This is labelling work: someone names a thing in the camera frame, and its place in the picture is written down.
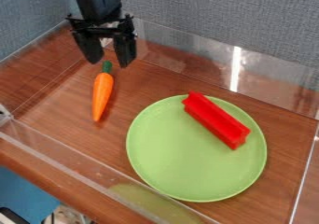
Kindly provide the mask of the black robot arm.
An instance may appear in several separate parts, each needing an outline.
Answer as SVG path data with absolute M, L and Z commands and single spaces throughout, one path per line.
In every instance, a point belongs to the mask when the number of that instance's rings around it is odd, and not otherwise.
M 66 19 L 71 33 L 86 59 L 98 63 L 104 55 L 102 39 L 114 42 L 120 67 L 124 68 L 138 57 L 134 16 L 122 13 L 122 0 L 76 0 L 82 18 L 71 14 Z

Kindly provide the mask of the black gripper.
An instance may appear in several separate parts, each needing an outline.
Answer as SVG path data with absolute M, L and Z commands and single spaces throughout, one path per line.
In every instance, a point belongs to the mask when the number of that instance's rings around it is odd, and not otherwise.
M 90 63 L 95 64 L 103 58 L 99 38 L 114 38 L 114 49 L 122 68 L 134 62 L 138 56 L 138 34 L 131 14 L 111 15 L 99 21 L 76 18 L 68 14 L 66 19 L 71 24 L 71 34 L 76 44 Z

